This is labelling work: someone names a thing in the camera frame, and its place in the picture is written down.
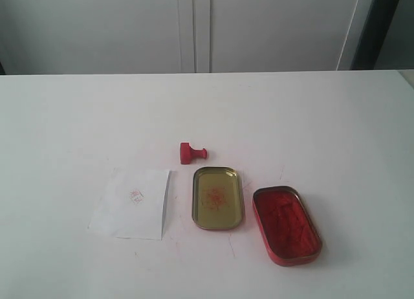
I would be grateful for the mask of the red plastic stamp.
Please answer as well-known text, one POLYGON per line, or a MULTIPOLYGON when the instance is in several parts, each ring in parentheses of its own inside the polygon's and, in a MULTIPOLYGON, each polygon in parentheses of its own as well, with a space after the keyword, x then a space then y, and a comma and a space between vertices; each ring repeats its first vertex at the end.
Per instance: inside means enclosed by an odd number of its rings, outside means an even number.
POLYGON ((208 152, 205 148, 193 149, 188 142, 180 143, 180 163, 183 165, 191 164, 195 159, 207 159, 208 152))

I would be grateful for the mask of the white paper sheet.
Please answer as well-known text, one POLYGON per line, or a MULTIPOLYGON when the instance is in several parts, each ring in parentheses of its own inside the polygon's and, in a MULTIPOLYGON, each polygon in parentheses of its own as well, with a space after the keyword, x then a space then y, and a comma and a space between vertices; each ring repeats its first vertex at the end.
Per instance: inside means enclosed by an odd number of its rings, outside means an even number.
POLYGON ((114 171, 88 229, 112 238, 161 240, 169 177, 169 170, 114 171))

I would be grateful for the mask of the red ink pad tin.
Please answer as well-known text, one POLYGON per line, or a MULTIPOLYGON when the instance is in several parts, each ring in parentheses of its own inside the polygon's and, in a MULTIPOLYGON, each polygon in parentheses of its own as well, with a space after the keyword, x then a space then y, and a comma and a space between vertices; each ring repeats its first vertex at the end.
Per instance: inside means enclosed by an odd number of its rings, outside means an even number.
POLYGON ((313 262, 322 240, 301 200, 290 186, 256 190, 252 207, 269 258, 282 267, 313 262))

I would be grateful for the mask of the gold tin lid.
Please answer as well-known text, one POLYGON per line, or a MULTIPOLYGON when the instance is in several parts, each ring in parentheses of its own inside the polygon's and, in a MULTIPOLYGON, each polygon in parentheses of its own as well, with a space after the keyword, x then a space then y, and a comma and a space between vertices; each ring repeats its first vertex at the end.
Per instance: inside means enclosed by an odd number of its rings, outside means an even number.
POLYGON ((224 166, 199 168, 193 175, 193 222, 204 230, 237 228, 245 215, 239 174, 224 166))

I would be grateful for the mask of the white cabinet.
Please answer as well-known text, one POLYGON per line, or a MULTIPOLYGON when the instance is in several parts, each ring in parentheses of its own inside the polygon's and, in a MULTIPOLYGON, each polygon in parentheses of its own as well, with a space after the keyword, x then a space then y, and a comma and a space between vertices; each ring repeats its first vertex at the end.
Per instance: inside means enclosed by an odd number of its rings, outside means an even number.
POLYGON ((7 74, 347 70, 373 0, 1 0, 7 74))

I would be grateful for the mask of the black vertical pole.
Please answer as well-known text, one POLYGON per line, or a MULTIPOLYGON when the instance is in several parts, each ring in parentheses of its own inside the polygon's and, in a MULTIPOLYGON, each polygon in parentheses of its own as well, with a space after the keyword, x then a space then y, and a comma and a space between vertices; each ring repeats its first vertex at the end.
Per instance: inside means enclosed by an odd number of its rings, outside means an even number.
POLYGON ((400 0, 373 0, 351 64, 352 71, 373 70, 400 0))

